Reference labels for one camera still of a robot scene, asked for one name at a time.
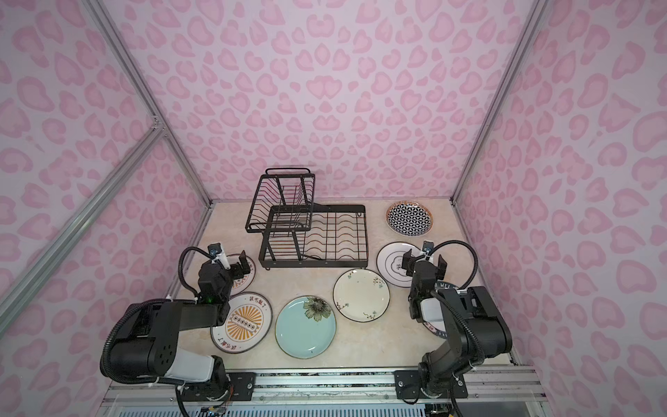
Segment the cream plate red berries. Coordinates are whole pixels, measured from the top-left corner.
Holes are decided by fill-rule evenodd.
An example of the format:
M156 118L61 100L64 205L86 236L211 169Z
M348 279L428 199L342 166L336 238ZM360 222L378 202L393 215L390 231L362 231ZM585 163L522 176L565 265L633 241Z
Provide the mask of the cream plate red berries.
M391 300L387 282L376 272L351 269L333 286L333 303L350 321L370 322L382 317Z

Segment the black wire dish rack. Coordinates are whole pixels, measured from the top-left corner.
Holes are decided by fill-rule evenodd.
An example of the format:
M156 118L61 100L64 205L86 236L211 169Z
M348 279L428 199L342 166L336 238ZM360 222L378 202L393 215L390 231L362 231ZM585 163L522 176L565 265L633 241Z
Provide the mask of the black wire dish rack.
M368 266L366 207L316 203L315 184L308 168L269 168L260 176L245 229L262 236L264 269Z

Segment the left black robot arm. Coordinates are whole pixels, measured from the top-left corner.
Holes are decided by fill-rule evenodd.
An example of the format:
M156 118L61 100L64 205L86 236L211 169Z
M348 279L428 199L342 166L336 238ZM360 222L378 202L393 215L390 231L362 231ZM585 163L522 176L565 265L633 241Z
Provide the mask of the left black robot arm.
M181 349L184 331L222 326L232 288L250 273L246 254L232 263L219 244L209 246L192 298L152 299L128 306L110 331L100 358L103 376L125 385L164 384L177 401L228 401L233 385L222 358Z

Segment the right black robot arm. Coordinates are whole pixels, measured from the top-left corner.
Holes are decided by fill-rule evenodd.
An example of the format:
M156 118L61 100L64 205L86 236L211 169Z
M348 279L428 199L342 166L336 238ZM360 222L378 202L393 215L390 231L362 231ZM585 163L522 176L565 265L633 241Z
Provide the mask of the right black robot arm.
M505 319L486 288L456 288L443 281L443 258L434 265L425 255L414 256L408 250L401 257L401 269L412 279L411 318L420 323L441 321L446 339L424 354L415 370L394 372L397 398L410 405L427 398L451 402L467 398L464 374L512 350Z

